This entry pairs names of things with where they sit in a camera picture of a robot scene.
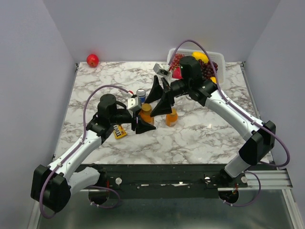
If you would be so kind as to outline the orange juice bottle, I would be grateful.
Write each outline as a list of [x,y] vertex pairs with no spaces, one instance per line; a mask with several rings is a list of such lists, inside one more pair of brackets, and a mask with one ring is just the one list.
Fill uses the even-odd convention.
[[139,113],[141,119],[151,125],[154,125],[154,117],[151,117],[151,112],[143,112],[142,109]]
[[170,113],[170,114],[166,115],[165,124],[167,126],[171,127],[171,126],[174,126],[176,124],[177,120],[178,120],[178,114],[171,115],[171,113]]

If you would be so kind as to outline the gold bottle cap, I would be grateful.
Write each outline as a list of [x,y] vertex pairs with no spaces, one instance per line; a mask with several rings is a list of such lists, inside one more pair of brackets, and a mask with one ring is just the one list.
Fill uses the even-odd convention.
[[176,115],[176,114],[177,114],[176,109],[175,109],[175,108],[172,108],[172,113],[171,113],[171,115]]
[[142,111],[143,112],[151,112],[151,110],[152,110],[152,107],[151,107],[150,104],[146,104],[146,103],[142,104]]

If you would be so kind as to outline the clear glass jar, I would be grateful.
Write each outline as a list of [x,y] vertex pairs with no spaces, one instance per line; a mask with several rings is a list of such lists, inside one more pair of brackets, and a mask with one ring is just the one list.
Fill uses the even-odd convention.
[[194,109],[195,107],[195,101],[192,100],[189,96],[185,96],[182,99],[182,110],[184,112],[190,112]]

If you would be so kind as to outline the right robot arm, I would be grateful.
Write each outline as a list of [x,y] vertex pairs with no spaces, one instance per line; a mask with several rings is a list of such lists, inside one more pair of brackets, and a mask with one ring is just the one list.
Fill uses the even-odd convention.
[[273,122],[263,122],[242,110],[229,99],[217,84],[203,77],[201,64],[192,56],[183,57],[180,62],[181,79],[168,83],[165,78],[159,83],[154,76],[153,85],[145,102],[158,104],[151,112],[151,116],[166,115],[172,112],[174,99],[188,95],[203,107],[216,112],[228,122],[245,140],[245,144],[222,170],[219,175],[220,183],[230,187],[236,182],[236,177],[257,165],[275,145],[276,126]]

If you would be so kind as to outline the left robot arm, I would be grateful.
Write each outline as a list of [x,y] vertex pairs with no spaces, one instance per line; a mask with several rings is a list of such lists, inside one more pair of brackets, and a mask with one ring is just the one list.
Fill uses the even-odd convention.
[[102,188],[106,177],[95,168],[89,167],[82,172],[77,168],[85,158],[99,148],[113,133],[115,125],[131,124],[136,134],[156,129],[140,116],[142,102],[133,95],[127,104],[116,100],[113,94],[100,98],[97,112],[89,123],[84,125],[81,137],[61,157],[48,166],[39,165],[33,173],[30,196],[39,203],[41,214],[49,208],[58,213],[67,205],[71,196],[85,187]]

